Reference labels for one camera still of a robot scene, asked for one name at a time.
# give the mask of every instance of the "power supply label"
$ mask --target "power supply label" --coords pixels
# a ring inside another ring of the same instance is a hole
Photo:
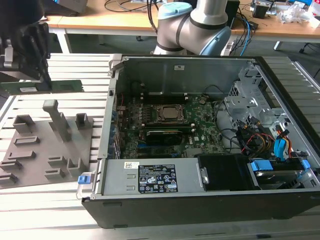
[[[170,165],[140,165],[138,191],[141,194],[178,192],[176,167]]]

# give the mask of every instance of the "blue cable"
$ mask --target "blue cable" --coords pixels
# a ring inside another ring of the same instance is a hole
[[[247,20],[245,20],[245,19],[243,19],[243,18],[240,18],[240,19],[243,20],[243,21],[246,23],[247,27],[248,27],[248,35],[246,36],[245,44],[244,44],[244,47],[243,47],[242,52],[241,52],[241,54],[240,54],[240,56],[242,56],[242,55],[244,54],[247,46],[248,46],[248,40],[249,40],[249,38],[250,38],[250,25],[249,25],[249,23],[248,23]]]

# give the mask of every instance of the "green circuit board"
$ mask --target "green circuit board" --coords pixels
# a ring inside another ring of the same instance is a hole
[[[150,120],[155,121],[154,113],[160,105],[149,105],[131,102],[127,105],[128,125],[125,128],[124,147],[121,151],[123,159],[139,158],[193,158],[196,154],[223,153],[224,145],[219,138],[219,131],[213,122],[211,102],[204,104],[203,97],[190,96],[186,104],[179,105],[183,109],[183,117],[195,124],[195,131],[184,134],[180,145],[148,146],[141,140],[141,124],[143,110],[151,109]]]

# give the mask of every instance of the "floor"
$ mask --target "floor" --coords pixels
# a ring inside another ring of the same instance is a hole
[[[156,46],[156,37],[143,36],[142,41],[137,41],[135,36],[104,36],[104,45],[99,45],[97,35],[69,35],[73,53],[96,53],[96,54],[138,54],[148,55]],[[305,52],[299,53],[304,43],[286,42],[279,51],[274,51],[275,42],[252,40],[244,56],[288,56],[293,61],[298,61],[313,76],[320,68],[320,46],[313,47],[313,50],[306,48]],[[59,43],[53,34],[50,35],[49,48],[51,53],[61,53]],[[238,49],[236,55],[239,55],[241,49]],[[320,73],[316,80],[320,82]],[[0,89],[0,108],[7,100],[7,94]]]

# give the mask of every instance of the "sticker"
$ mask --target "sticker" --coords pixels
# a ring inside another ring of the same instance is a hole
[[[170,165],[139,165],[138,191],[141,194],[178,192],[176,167]]]
[[[20,91],[22,93],[38,92],[38,90],[34,86],[33,87],[21,87]]]
[[[125,169],[138,169],[139,167],[139,162],[138,161],[126,161],[124,163],[124,168]]]
[[[183,70],[185,70],[185,66],[184,65],[175,65],[174,70],[183,71]]]

